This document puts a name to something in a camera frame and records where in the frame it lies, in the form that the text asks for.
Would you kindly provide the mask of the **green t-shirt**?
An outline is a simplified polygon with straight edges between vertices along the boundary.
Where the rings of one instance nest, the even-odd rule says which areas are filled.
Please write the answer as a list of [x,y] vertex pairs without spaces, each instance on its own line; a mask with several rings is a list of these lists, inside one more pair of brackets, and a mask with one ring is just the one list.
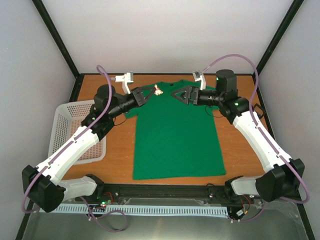
[[171,93],[199,83],[157,82],[162,91],[125,113],[136,118],[134,180],[226,174],[214,117],[204,105],[183,104]]

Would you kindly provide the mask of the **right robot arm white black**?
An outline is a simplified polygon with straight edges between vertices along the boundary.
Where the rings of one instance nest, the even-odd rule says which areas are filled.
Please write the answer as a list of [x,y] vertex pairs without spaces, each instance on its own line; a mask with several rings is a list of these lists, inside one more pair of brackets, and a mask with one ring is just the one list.
[[286,200],[298,191],[304,163],[299,158],[293,159],[276,143],[249,100],[238,95],[236,74],[229,69],[218,70],[215,89],[205,88],[202,73],[195,72],[193,76],[201,81],[199,87],[189,85],[172,92],[171,96],[185,105],[218,107],[222,116],[244,136],[264,171],[261,176],[239,176],[226,181],[227,194],[258,196],[272,202]]

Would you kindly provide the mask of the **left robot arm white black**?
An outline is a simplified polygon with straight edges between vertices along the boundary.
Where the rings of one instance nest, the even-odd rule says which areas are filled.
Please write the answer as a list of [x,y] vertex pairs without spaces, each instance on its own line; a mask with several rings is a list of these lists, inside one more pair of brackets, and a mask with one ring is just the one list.
[[89,114],[76,132],[53,155],[36,167],[27,165],[22,170],[24,199],[30,199],[46,213],[62,202],[88,196],[92,201],[103,198],[103,181],[92,174],[63,180],[67,171],[91,147],[99,143],[114,127],[114,118],[131,109],[145,105],[156,88],[136,87],[124,95],[116,93],[111,84],[98,88]]

